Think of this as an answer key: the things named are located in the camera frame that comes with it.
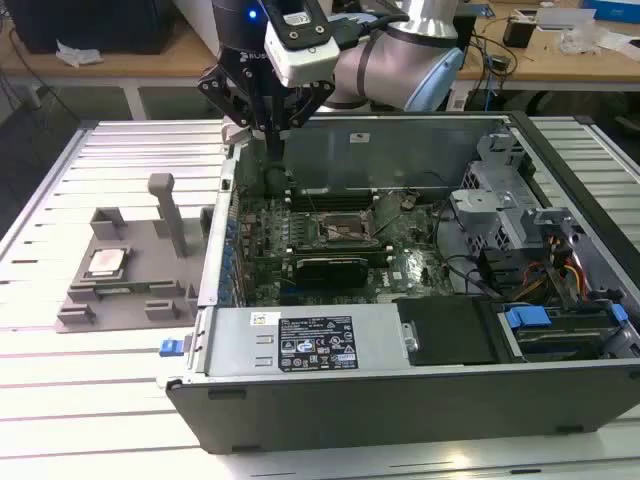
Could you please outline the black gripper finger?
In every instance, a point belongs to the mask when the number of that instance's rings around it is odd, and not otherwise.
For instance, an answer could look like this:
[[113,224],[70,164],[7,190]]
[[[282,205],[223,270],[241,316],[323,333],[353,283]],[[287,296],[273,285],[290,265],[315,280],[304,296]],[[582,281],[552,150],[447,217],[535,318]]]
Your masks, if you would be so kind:
[[281,89],[278,96],[278,159],[284,156],[288,131],[302,127],[335,90],[332,81],[314,81],[301,87]]
[[265,71],[255,61],[218,61],[199,79],[198,90],[236,125],[261,135],[267,158],[279,159],[279,133],[268,102]]

